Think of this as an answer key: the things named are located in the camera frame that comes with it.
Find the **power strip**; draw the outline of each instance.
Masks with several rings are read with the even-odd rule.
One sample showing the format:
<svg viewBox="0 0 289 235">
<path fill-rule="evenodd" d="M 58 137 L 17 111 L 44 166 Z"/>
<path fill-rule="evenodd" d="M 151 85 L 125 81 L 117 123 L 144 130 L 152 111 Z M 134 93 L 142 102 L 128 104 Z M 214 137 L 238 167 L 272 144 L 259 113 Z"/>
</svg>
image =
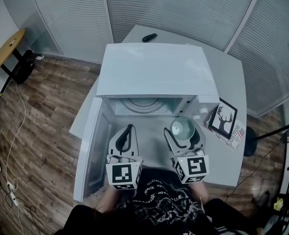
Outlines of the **power strip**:
<svg viewBox="0 0 289 235">
<path fill-rule="evenodd" d="M 14 205 L 18 206 L 18 205 L 19 205 L 19 203 L 18 203 L 18 201 L 17 201 L 17 199 L 16 199 L 16 197 L 15 197 L 14 193 L 12 193 L 12 192 L 11 192 L 10 196 L 11 196 L 11 198 L 12 198 L 13 202 L 14 202 Z"/>
<path fill-rule="evenodd" d="M 14 188 L 14 185 L 13 185 L 12 183 L 10 183 L 9 181 L 7 181 L 6 186 L 7 186 L 7 189 L 8 189 L 10 192 L 14 192 L 15 188 Z"/>
</svg>

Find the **picture frame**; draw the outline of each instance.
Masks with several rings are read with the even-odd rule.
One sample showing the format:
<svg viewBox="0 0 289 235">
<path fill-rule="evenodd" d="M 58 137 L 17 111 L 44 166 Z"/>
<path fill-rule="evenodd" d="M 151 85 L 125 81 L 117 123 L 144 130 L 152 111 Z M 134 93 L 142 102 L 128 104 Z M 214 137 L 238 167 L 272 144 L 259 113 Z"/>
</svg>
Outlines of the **picture frame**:
<svg viewBox="0 0 289 235">
<path fill-rule="evenodd" d="M 236 116 L 237 109 L 222 98 L 219 98 L 219 105 L 214 108 L 208 127 L 223 137 L 230 139 Z"/>
</svg>

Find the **electrical cable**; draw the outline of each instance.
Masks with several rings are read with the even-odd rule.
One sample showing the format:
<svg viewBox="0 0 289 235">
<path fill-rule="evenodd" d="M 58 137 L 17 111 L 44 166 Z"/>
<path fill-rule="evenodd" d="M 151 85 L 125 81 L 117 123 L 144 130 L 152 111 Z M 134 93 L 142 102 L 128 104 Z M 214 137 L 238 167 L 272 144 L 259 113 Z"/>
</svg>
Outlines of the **electrical cable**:
<svg viewBox="0 0 289 235">
<path fill-rule="evenodd" d="M 20 205 L 22 205 L 26 210 L 32 212 L 32 213 L 35 215 L 35 217 L 38 218 L 38 219 L 41 221 L 41 223 L 43 223 L 43 225 L 44 225 L 45 227 L 47 227 L 51 232 L 55 233 L 55 231 L 53 231 L 52 229 L 50 229 L 50 227 L 48 227 L 48 226 L 42 221 L 42 219 L 39 218 L 39 217 L 36 215 L 35 212 L 33 212 L 31 209 L 27 208 L 24 204 L 20 203 L 19 201 L 18 201 L 18 203 L 19 203 Z"/>
<path fill-rule="evenodd" d="M 260 167 L 260 165 L 262 164 L 262 161 L 264 160 L 264 158 L 265 158 L 268 154 L 270 154 L 270 153 L 281 143 L 281 141 L 282 141 L 282 139 L 280 139 L 280 141 L 279 141 L 268 153 L 266 153 L 266 154 L 262 157 L 262 159 L 261 159 L 258 167 L 257 167 L 249 176 L 245 177 L 238 185 L 236 185 L 236 187 L 235 187 L 235 189 L 232 191 L 232 193 L 227 195 L 227 197 L 226 197 L 226 199 L 225 199 L 225 201 L 224 201 L 225 203 L 226 203 L 227 199 L 234 194 L 234 192 L 236 191 L 237 187 L 240 186 L 247 178 L 251 177 L 251 176 L 259 169 L 259 167 Z"/>
<path fill-rule="evenodd" d="M 5 93 L 8 85 L 9 85 L 12 81 L 13 81 L 13 80 L 10 80 L 10 81 L 8 82 L 8 84 L 7 84 L 7 86 L 6 86 L 6 88 L 5 88 L 5 90 L 4 90 L 3 93 Z M 25 115 L 24 115 L 24 120 L 23 120 L 22 124 L 20 125 L 17 133 L 15 134 L 15 136 L 14 136 L 14 138 L 13 138 L 13 141 L 12 141 L 12 143 L 11 143 L 11 146 L 10 146 L 10 149 L 9 149 L 9 152 L 8 152 L 8 155 L 7 155 L 6 167 L 5 167 L 6 188 L 8 188 L 8 186 L 7 186 L 7 182 L 8 182 L 8 180 L 7 180 L 7 166 L 8 166 L 9 155 L 10 155 L 10 153 L 11 153 L 12 146 L 13 146 L 13 144 L 14 144 L 14 141 L 15 141 L 15 139 L 16 139 L 16 136 L 19 134 L 21 128 L 23 127 L 23 125 L 24 125 L 24 123 L 25 123 L 26 115 L 27 115 L 26 106 L 25 106 L 25 103 L 24 103 L 24 101 L 23 101 L 23 99 L 22 99 L 22 96 L 20 95 L 20 93 L 19 93 L 19 91 L 18 91 L 17 83 L 16 83 L 16 91 L 17 91 L 18 96 L 19 96 L 19 98 L 21 99 L 21 101 L 22 101 L 22 103 L 23 103 L 23 105 L 24 105 Z M 14 181 L 13 181 L 14 189 L 10 189 L 10 188 L 9 188 L 9 189 L 8 189 L 8 193 L 5 194 L 5 201 L 6 201 L 7 205 L 8 205 L 10 208 L 13 207 L 13 201 L 12 201 L 12 199 L 10 198 L 11 205 L 9 205 L 9 203 L 7 202 L 7 196 L 10 195 L 11 193 L 13 193 L 14 191 L 16 191 L 16 190 L 18 189 L 18 185 L 19 185 L 18 180 L 15 178 Z M 27 210 L 30 211 L 31 218 L 32 218 L 32 220 L 34 221 L 34 223 L 35 223 L 35 225 L 36 225 L 36 227 L 37 227 L 37 229 L 38 229 L 39 234 L 41 234 L 41 233 L 40 233 L 40 229 L 39 229 L 36 221 L 34 220 L 32 214 L 34 214 L 35 217 L 38 218 L 38 219 L 42 222 L 42 224 L 43 224 L 45 227 L 47 227 L 51 232 L 55 233 L 55 231 L 51 230 L 51 229 L 36 215 L 36 211 L 37 211 L 37 210 L 36 210 L 36 208 L 35 208 L 34 206 L 30 206 L 30 207 L 29 207 L 23 199 L 18 198 L 18 197 L 16 197 L 16 199 L 17 199 L 17 201 L 18 201 L 18 203 L 19 203 L 20 205 L 22 205 L 25 209 L 27 209 Z M 26 206 L 25 206 L 24 204 L 20 203 L 18 199 L 20 199 L 21 201 L 23 201 Z M 17 206 L 17 210 L 18 210 L 18 217 L 17 217 L 17 218 L 18 218 L 18 220 L 19 220 L 19 223 L 20 223 L 20 225 L 21 225 L 22 232 L 23 232 L 23 235 L 24 235 L 24 228 L 23 228 L 22 222 L 21 222 L 21 220 L 20 220 L 20 218 L 19 218 L 19 205 Z"/>
<path fill-rule="evenodd" d="M 10 153 L 11 153 L 12 146 L 13 146 L 13 144 L 14 144 L 14 141 L 15 141 L 15 139 L 16 139 L 16 136 L 18 135 L 18 133 L 20 132 L 22 126 L 23 126 L 24 123 L 25 123 L 26 115 L 27 115 L 26 106 L 25 106 L 25 103 L 24 103 L 24 101 L 23 101 L 23 99 L 22 99 L 22 97 L 21 97 L 21 95 L 20 95 L 20 93 L 19 93 L 19 91 L 18 91 L 17 83 L 16 83 L 16 91 L 17 91 L 18 96 L 20 97 L 20 99 L 21 99 L 21 101 L 22 101 L 22 103 L 23 103 L 23 105 L 24 105 L 25 116 L 24 116 L 24 120 L 23 120 L 21 126 L 19 127 L 17 133 L 16 133 L 15 136 L 14 136 L 14 139 L 13 139 L 13 141 L 12 141 L 11 147 L 9 148 L 9 152 L 8 152 L 8 155 L 7 155 L 7 161 L 6 161 L 6 167 L 5 167 L 5 178 L 6 178 L 6 183 L 8 182 L 8 180 L 7 180 L 7 165 L 8 165 L 9 155 L 10 155 Z M 14 191 L 18 188 L 18 180 L 17 180 L 16 178 L 14 179 L 13 186 L 14 186 L 14 189 L 13 189 L 13 190 L 10 189 L 10 192 L 14 192 Z"/>
<path fill-rule="evenodd" d="M 25 234 L 24 234 L 24 228 L 23 228 L 23 225 L 22 225 L 21 219 L 19 218 L 19 206 L 17 206 L 17 210 L 18 210 L 18 216 L 17 216 L 17 218 L 18 218 L 19 223 L 20 223 L 20 225 L 21 225 L 21 227 L 22 227 L 23 235 L 25 235 Z"/>
<path fill-rule="evenodd" d="M 19 198 L 19 197 L 16 197 L 16 199 L 17 199 L 17 201 L 18 201 L 19 204 L 21 204 L 21 203 L 19 202 L 19 200 L 21 200 L 21 201 L 23 201 L 24 204 L 28 207 L 29 212 L 30 212 L 30 216 L 31 216 L 33 222 L 35 223 L 35 225 L 36 225 L 36 227 L 37 227 L 37 229 L 38 229 L 39 235 L 41 235 L 39 226 L 38 226 L 37 222 L 35 221 L 35 219 L 33 218 L 33 215 L 32 215 L 32 213 L 35 214 L 35 213 L 37 212 L 37 209 L 36 209 L 34 206 L 28 206 L 27 203 L 26 203 L 26 201 L 25 201 L 24 199 L 21 199 L 21 198 Z"/>
</svg>

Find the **round wooden table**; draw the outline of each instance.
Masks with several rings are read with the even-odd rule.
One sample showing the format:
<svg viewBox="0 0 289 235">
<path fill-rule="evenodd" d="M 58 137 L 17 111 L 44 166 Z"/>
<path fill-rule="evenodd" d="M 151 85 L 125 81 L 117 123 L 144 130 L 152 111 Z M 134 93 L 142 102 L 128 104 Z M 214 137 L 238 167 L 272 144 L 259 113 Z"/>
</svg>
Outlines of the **round wooden table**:
<svg viewBox="0 0 289 235">
<path fill-rule="evenodd" d="M 33 62 L 26 62 L 25 59 L 21 56 L 21 54 L 16 49 L 17 45 L 22 41 L 25 34 L 25 29 L 21 29 L 17 31 L 14 35 L 12 35 L 0 48 L 0 68 L 2 68 L 13 80 L 15 80 L 17 83 L 23 83 L 28 76 L 31 74 L 34 63 Z M 17 60 L 18 64 L 13 69 L 13 71 L 10 71 L 5 65 L 4 62 L 8 59 L 8 57 L 13 54 Z M 18 70 L 18 68 L 28 68 L 28 70 L 24 71 L 24 75 L 19 77 L 15 74 L 15 72 Z"/>
</svg>

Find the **deer illustration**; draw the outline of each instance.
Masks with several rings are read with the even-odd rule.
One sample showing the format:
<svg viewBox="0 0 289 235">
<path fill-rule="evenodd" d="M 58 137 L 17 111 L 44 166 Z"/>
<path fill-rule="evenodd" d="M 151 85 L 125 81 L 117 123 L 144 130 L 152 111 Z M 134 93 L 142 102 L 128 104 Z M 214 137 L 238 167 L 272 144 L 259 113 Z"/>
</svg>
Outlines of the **deer illustration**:
<svg viewBox="0 0 289 235">
<path fill-rule="evenodd" d="M 226 135 L 228 135 L 229 133 L 227 133 L 225 130 L 224 130 L 224 125 L 225 125 L 225 123 L 231 123 L 232 121 L 233 121 L 233 115 L 232 115 L 232 113 L 230 113 L 230 117 L 229 117 L 229 120 L 227 120 L 227 117 L 225 117 L 225 120 L 223 120 L 223 116 L 220 114 L 221 112 L 222 112 L 222 108 L 223 108 L 223 106 L 220 106 L 219 108 L 218 108 L 218 110 L 217 110 L 217 114 L 218 114 L 218 119 L 219 119 L 219 121 L 220 121 L 220 124 L 219 124 L 219 127 L 218 127 L 218 129 L 221 131 L 221 132 L 223 132 L 223 133 L 225 133 Z"/>
</svg>

